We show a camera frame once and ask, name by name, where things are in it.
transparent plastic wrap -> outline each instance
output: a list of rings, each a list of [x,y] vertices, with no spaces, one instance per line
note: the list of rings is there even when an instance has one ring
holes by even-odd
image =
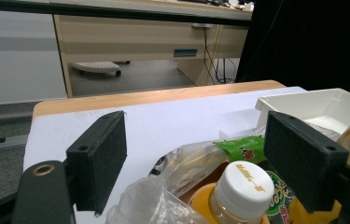
[[[144,177],[122,193],[119,204],[107,212],[105,224],[208,224],[207,221],[171,194],[159,176]]]
[[[212,141],[188,144],[161,157],[149,175],[159,175],[169,192],[180,197],[227,160],[227,154]]]
[[[148,177],[126,188],[119,204],[108,210],[106,224],[207,224],[179,197],[227,160],[227,154],[213,141],[188,144],[169,152],[157,161]]]

orange juice bottle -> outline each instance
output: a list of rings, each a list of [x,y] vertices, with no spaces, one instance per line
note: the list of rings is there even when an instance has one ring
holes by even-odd
[[[273,182],[262,168],[234,161],[218,182],[195,191],[189,206],[210,224],[268,224],[265,213],[273,194]]]

white plastic container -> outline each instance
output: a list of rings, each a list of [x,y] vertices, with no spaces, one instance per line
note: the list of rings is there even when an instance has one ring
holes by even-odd
[[[289,114],[339,134],[350,127],[350,92],[338,88],[261,96],[255,108],[261,111],[257,129],[266,125],[269,110]]]

white wall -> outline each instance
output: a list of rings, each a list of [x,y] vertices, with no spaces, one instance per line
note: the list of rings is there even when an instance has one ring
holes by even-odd
[[[60,98],[67,94],[52,17],[0,11],[0,105]]]

white bottle cap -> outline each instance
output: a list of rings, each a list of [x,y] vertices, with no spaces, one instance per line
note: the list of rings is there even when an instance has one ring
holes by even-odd
[[[216,197],[226,209],[247,219],[262,217],[274,194],[273,181],[248,161],[231,162],[217,182]]]

